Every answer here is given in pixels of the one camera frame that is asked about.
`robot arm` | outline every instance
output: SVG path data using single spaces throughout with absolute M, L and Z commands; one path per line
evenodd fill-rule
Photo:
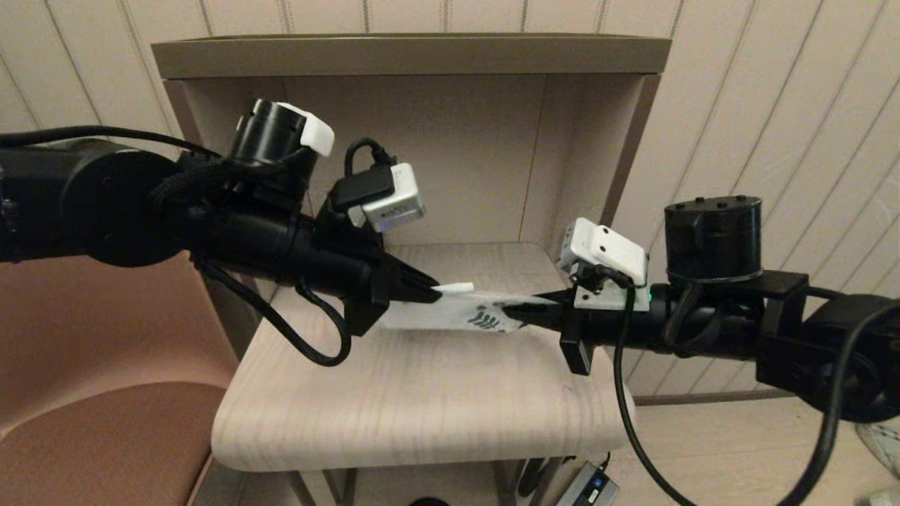
M 373 141 L 373 167 L 353 174 L 348 153 L 346 177 L 312 217 L 302 213 L 303 196 L 334 133 L 289 104 L 256 101 L 225 158 L 196 148 L 172 162 L 98 139 L 31 146 L 79 128 L 0 136 L 0 261 L 87 254 L 139 267 L 187 249 L 198 268 L 257 308 L 266 303 L 230 283 L 223 268 L 297 287 L 341 329 L 343 356 L 349 335 L 365 334 L 390 301 L 441 295 L 431 288 L 436 280 L 384 250 L 381 231 L 421 216 L 422 206 L 409 164 Z M 354 211 L 365 216 L 360 226 Z M 343 317 L 314 292 L 340 298 Z M 311 354 L 295 333 L 285 336 L 317 363 L 340 362 Z
M 754 360 L 758 381 L 825 411 L 845 334 L 896 301 L 817 289 L 806 274 L 762 269 L 760 207 L 759 199 L 743 196 L 667 207 L 670 284 L 656 285 L 646 283 L 642 248 L 579 219 L 567 230 L 559 262 L 572 288 L 538 295 L 557 304 L 523 304 L 504 312 L 560 332 L 570 370 L 587 375 L 594 348 L 617 343 L 626 306 L 626 289 L 620 285 L 630 284 L 635 302 L 625 347 L 679 358 Z M 804 321 L 809 296 L 831 300 Z M 848 365 L 844 420 L 900 415 L 898 346 L 900 312 L 866 328 Z

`paper with black print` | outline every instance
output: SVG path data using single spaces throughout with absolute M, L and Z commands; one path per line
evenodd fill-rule
M 435 303 L 391 302 L 378 326 L 391 330 L 469 330 L 511 332 L 526 324 L 508 317 L 503 308 L 523 303 L 554 304 L 530 295 L 475 292 L 471 283 L 436 286 L 444 294 Z

